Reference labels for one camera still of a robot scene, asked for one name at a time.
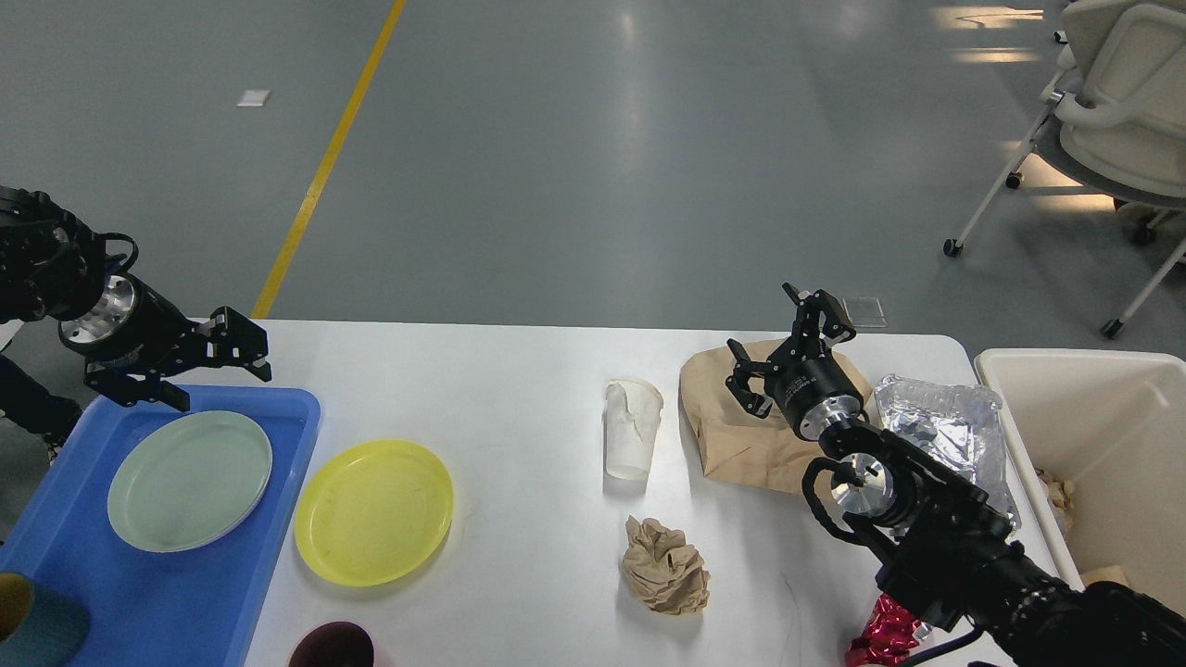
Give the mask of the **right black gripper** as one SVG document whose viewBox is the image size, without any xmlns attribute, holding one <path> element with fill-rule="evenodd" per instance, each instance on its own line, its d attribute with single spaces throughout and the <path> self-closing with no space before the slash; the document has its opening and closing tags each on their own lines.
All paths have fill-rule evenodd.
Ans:
<svg viewBox="0 0 1186 667">
<path fill-rule="evenodd" d="M 854 339 L 856 331 L 841 301 L 825 290 L 804 292 L 791 282 L 782 287 L 796 305 L 791 336 L 766 360 L 750 358 L 746 347 L 729 338 L 734 364 L 725 388 L 747 414 L 765 419 L 776 407 L 795 436 L 817 442 L 834 423 L 863 415 L 863 394 L 830 357 L 833 347 Z"/>
</svg>

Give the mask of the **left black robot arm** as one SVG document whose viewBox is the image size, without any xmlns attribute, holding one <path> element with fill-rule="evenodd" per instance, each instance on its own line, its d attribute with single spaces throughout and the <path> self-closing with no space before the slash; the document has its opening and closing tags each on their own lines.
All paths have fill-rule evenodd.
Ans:
<svg viewBox="0 0 1186 667">
<path fill-rule="evenodd" d="M 190 409 L 172 377 L 195 368 L 238 367 L 267 383 L 270 343 L 236 309 L 190 320 L 132 274 L 139 250 L 111 255 L 126 233 L 93 231 L 42 191 L 5 188 L 1 224 L 4 320 L 59 322 L 63 347 L 85 360 L 84 382 L 125 407 Z"/>
</svg>

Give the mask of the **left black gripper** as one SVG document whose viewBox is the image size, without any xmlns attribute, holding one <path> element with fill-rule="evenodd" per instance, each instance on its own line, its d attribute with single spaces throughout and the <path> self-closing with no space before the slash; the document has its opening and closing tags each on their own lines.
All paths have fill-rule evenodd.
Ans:
<svg viewBox="0 0 1186 667">
<path fill-rule="evenodd" d="M 76 320 L 60 322 L 58 336 L 68 350 L 93 362 L 85 364 L 84 383 L 123 407 L 148 402 L 189 412 L 189 393 L 178 385 L 157 374 L 125 374 L 161 367 L 187 336 L 191 368 L 235 367 L 263 383 L 272 380 L 270 339 L 257 322 L 230 307 L 215 309 L 206 320 L 189 320 L 157 290 L 130 274 L 107 278 L 93 309 Z"/>
</svg>

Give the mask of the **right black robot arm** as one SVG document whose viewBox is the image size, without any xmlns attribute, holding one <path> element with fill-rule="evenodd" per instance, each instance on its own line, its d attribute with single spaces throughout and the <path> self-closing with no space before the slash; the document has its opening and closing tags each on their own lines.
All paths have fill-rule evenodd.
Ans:
<svg viewBox="0 0 1186 667">
<path fill-rule="evenodd" d="M 983 635 L 1018 666 L 1181 666 L 1182 616 L 1115 582 L 1083 591 L 1046 573 L 1009 541 L 988 494 L 903 436 L 868 420 L 833 347 L 856 335 L 841 303 L 784 282 L 796 305 L 789 337 L 767 358 L 737 339 L 725 387 L 750 415 L 780 409 L 795 436 L 814 442 L 801 491 L 817 522 L 880 561 L 876 586 L 924 623 L 970 633 L 908 659 L 952 653 Z"/>
</svg>

